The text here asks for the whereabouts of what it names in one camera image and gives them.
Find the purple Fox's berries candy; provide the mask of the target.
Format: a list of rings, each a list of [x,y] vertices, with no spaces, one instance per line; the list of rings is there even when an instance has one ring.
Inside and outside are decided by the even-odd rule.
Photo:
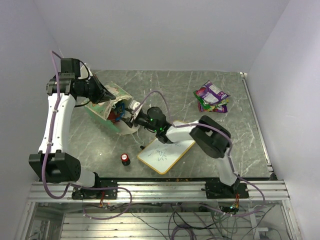
[[[228,112],[227,104],[222,104],[222,105],[218,104],[213,107],[210,107],[209,109],[204,109],[201,103],[198,102],[197,106],[200,112],[215,112],[215,113],[223,113],[223,114]]]

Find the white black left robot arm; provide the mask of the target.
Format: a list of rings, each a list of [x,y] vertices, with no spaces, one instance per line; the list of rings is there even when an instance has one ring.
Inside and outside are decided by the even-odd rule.
[[[79,97],[92,104],[115,100],[85,64],[76,58],[61,58],[60,71],[46,86],[48,114],[38,152],[29,156],[29,165],[44,183],[75,183],[84,186],[85,194],[96,199],[102,186],[94,172],[81,167],[68,153],[71,116]]]

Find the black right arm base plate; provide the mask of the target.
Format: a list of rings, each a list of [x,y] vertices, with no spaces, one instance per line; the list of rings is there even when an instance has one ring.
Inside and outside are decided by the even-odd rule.
[[[232,186],[221,183],[219,180],[206,182],[204,188],[207,199],[248,199],[249,191],[246,183],[237,181]]]

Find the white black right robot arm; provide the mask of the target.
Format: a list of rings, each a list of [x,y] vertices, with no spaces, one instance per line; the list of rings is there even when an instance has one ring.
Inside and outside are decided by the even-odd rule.
[[[129,108],[126,112],[128,114],[122,120],[129,128],[142,126],[163,144],[195,141],[207,156],[216,160],[220,182],[218,192],[226,198],[238,192],[240,179],[231,158],[231,134],[209,116],[203,115],[194,122],[176,125],[167,121],[159,107],[151,107],[147,113],[142,110],[136,113]]]

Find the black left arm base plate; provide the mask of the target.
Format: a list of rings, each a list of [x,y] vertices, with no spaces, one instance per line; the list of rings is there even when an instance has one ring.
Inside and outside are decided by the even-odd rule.
[[[71,193],[73,200],[115,200],[118,194],[118,184],[114,180],[101,180],[94,189],[74,187]]]

